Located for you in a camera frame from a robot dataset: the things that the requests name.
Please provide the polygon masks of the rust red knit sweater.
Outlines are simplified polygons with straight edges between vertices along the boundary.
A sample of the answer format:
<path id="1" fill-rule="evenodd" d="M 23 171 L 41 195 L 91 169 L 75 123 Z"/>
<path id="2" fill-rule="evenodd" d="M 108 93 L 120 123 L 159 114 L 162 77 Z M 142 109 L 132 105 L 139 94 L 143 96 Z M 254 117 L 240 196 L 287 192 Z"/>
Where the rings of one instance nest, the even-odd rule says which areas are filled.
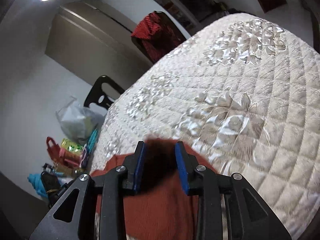
<path id="1" fill-rule="evenodd" d="M 124 198 L 125 234 L 134 239 L 193 239 L 198 197 L 187 196 L 172 139 L 148 139 L 142 191 Z"/>

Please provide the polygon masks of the blue plastic item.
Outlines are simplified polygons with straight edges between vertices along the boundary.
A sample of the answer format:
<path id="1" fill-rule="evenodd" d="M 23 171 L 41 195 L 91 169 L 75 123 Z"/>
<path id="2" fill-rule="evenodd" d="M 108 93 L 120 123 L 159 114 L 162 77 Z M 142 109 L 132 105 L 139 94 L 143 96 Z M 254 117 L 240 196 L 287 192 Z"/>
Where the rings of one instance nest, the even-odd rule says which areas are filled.
<path id="1" fill-rule="evenodd" d="M 48 198 L 46 190 L 41 180 L 41 175 L 39 173 L 29 174 L 28 181 L 29 183 L 31 183 L 34 190 L 39 196 L 43 198 Z"/>

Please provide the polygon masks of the red gift bag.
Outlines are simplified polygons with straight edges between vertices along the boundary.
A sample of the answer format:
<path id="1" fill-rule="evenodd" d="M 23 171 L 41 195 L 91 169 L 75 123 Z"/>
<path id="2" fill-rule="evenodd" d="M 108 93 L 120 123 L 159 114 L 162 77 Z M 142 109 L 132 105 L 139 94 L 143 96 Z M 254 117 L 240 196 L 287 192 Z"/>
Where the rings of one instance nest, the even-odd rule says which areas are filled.
<path id="1" fill-rule="evenodd" d="M 47 152 L 54 163 L 64 165 L 69 168 L 80 166 L 80 157 L 63 147 L 60 147 L 53 138 L 47 137 Z"/>

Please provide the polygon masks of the green yellow snack packet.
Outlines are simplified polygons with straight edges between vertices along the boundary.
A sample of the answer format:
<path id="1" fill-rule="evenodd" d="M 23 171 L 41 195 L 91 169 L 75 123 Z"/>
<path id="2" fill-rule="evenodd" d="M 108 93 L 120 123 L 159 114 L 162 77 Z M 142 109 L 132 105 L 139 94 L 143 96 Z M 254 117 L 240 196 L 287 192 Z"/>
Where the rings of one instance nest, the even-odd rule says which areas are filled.
<path id="1" fill-rule="evenodd" d="M 84 149 L 82 145 L 79 145 L 66 138 L 63 138 L 61 142 L 61 147 L 76 155 L 81 155 Z"/>

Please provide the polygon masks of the teal patterned pouch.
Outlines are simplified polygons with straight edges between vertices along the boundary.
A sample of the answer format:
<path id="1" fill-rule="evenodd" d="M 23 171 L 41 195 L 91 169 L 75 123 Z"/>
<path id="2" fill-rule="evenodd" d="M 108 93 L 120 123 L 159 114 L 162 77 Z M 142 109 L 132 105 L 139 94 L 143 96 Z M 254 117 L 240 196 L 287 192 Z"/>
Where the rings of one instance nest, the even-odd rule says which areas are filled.
<path id="1" fill-rule="evenodd" d="M 95 143 L 98 139 L 98 135 L 99 135 L 99 129 L 94 129 L 93 132 L 91 133 L 87 144 L 86 144 L 86 149 L 87 149 L 87 153 L 91 154 L 91 152 L 93 151 L 93 148 L 95 147 Z"/>

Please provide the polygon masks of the white plastic bag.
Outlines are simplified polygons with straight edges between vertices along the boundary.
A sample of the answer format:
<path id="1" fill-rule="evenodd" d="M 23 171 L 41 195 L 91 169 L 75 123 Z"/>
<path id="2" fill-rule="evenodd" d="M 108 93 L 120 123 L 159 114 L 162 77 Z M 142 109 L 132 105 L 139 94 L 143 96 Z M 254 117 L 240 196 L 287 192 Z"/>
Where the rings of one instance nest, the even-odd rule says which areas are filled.
<path id="1" fill-rule="evenodd" d="M 73 142 L 84 146 L 92 132 L 100 128 L 105 117 L 80 104 L 79 100 L 70 96 L 55 112 L 57 121 L 65 136 Z"/>

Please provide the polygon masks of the white quilted bedspread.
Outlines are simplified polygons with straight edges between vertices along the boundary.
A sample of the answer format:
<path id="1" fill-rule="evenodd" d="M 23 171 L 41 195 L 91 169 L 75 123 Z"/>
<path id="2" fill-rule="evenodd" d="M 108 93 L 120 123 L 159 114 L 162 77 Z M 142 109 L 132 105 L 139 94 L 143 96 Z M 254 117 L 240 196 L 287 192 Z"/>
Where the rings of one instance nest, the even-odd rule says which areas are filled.
<path id="1" fill-rule="evenodd" d="M 317 237 L 319 53 L 288 30 L 232 14 L 183 42 L 109 108 L 91 169 L 147 137 L 241 173 L 293 239 Z"/>

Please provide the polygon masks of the red cloth on chair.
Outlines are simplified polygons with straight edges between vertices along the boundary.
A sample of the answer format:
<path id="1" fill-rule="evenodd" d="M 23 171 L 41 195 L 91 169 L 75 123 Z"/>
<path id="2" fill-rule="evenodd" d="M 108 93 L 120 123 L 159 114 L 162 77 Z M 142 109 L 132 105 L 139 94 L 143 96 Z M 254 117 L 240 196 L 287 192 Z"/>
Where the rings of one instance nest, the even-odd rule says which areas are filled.
<path id="1" fill-rule="evenodd" d="M 166 13 L 154 11 L 138 23 L 131 41 L 152 63 L 156 63 L 186 38 Z"/>

